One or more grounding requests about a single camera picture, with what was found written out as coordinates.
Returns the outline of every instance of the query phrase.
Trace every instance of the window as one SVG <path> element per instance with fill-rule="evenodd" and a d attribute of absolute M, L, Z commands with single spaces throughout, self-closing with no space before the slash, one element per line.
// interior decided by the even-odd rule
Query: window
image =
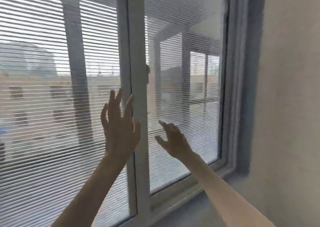
<path fill-rule="evenodd" d="M 16 117 L 16 125 L 26 126 L 28 125 L 28 117 L 25 111 L 18 111 L 14 114 Z"/>
<path fill-rule="evenodd" d="M 50 226 L 78 193 L 111 89 L 134 94 L 142 136 L 93 227 L 151 226 L 200 191 L 155 142 L 159 119 L 234 170 L 245 0 L 0 0 L 0 20 L 3 226 Z"/>
<path fill-rule="evenodd" d="M 13 99 L 23 98 L 22 87 L 10 86 L 9 88 L 10 88 L 11 98 L 13 98 Z"/>

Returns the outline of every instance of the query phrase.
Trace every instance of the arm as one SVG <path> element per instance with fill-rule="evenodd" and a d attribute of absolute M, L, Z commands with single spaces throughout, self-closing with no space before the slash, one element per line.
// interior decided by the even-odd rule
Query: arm
<path fill-rule="evenodd" d="M 189 169 L 228 227 L 274 227 L 192 151 L 185 136 L 174 124 L 162 121 L 159 123 L 163 126 L 168 141 L 164 141 L 160 136 L 156 136 L 155 139 L 171 156 L 180 160 Z"/>
<path fill-rule="evenodd" d="M 105 104 L 101 112 L 106 153 L 91 177 L 51 227 L 90 227 L 111 186 L 126 165 L 130 153 L 138 144 L 140 124 L 132 119 L 131 113 L 134 98 L 130 97 L 124 116 L 121 117 L 121 89 L 116 97 L 114 94 L 114 91 L 110 92 L 109 104 Z"/>

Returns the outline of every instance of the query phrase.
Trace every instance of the window pane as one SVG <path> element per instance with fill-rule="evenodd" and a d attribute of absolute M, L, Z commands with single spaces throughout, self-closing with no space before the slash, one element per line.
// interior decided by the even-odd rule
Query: window pane
<path fill-rule="evenodd" d="M 70 68 L 69 56 L 75 54 L 68 54 L 67 41 L 82 43 L 82 33 L 80 29 L 75 39 L 66 34 L 64 13 L 71 12 L 66 9 L 61 0 L 0 0 L 0 223 L 4 227 L 50 226 L 104 153 L 100 112 L 110 88 L 120 87 L 115 0 L 109 6 L 81 0 L 80 10 L 76 5 L 71 13 L 82 23 L 83 74 Z M 83 51 L 77 52 L 76 68 L 80 68 Z M 86 81 L 89 94 L 83 90 Z M 86 103 L 90 116 L 81 111 Z M 111 226 L 128 216 L 124 169 L 93 226 Z"/>
<path fill-rule="evenodd" d="M 218 68 L 223 0 L 145 0 L 150 191 L 188 175 L 154 140 L 176 124 L 195 152 L 218 157 Z"/>

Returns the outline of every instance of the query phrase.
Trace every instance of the forearm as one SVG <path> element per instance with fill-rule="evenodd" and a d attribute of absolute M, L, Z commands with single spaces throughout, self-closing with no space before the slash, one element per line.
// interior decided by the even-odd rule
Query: forearm
<path fill-rule="evenodd" d="M 106 154 L 52 227 L 91 226 L 103 200 L 125 164 L 125 156 Z"/>
<path fill-rule="evenodd" d="M 182 163 L 205 190 L 228 227 L 274 226 L 265 216 L 222 180 L 201 157 L 191 153 Z"/>

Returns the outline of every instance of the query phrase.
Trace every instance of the hand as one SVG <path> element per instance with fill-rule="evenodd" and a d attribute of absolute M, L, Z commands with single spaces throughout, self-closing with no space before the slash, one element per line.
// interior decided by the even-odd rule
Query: hand
<path fill-rule="evenodd" d="M 140 123 L 132 117 L 134 97 L 130 96 L 122 117 L 120 110 L 122 89 L 119 89 L 116 97 L 114 94 L 114 90 L 111 90 L 109 103 L 104 105 L 100 117 L 106 138 L 106 152 L 129 157 L 140 140 Z"/>
<path fill-rule="evenodd" d="M 193 153 L 186 137 L 180 132 L 179 128 L 173 123 L 166 124 L 159 120 L 160 125 L 163 127 L 168 141 L 165 141 L 160 136 L 155 136 L 158 144 L 164 148 L 169 155 L 183 161 L 186 157 Z"/>

